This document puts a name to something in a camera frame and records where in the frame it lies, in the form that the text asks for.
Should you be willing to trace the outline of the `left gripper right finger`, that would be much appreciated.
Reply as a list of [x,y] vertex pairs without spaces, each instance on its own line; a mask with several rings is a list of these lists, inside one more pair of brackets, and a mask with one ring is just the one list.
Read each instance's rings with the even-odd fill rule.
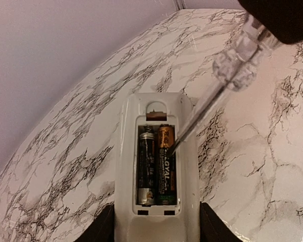
[[208,203],[200,203],[200,241],[240,242]]

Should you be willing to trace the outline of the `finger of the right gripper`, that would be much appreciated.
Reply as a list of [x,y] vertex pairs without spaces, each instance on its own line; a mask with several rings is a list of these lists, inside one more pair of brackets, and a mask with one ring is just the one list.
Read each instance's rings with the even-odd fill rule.
[[239,4],[280,42],[303,41],[303,0],[241,0]]

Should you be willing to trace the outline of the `silver battery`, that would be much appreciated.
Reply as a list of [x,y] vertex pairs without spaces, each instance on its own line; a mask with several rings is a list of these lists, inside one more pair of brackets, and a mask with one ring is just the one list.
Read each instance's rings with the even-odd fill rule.
[[246,13],[237,40],[214,59],[213,86],[208,88],[197,102],[167,156],[171,157],[196,126],[207,119],[232,91],[238,92],[250,86],[257,77],[263,57],[270,55],[281,45],[282,43],[259,20]]

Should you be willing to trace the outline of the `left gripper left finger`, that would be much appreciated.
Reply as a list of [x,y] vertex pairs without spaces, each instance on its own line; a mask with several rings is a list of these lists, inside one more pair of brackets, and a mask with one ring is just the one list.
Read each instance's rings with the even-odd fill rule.
[[78,237],[78,242],[114,241],[114,205],[106,205],[91,225]]

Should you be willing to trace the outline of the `white remote control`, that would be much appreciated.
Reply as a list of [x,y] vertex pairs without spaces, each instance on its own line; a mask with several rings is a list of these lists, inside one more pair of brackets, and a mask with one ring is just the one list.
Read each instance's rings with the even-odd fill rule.
[[[138,93],[123,104],[115,181],[115,241],[199,241],[199,185],[195,135],[175,151],[176,205],[158,205],[158,129],[174,127],[174,140],[192,105],[180,93]],[[155,132],[155,204],[137,203],[139,135],[144,126]]]

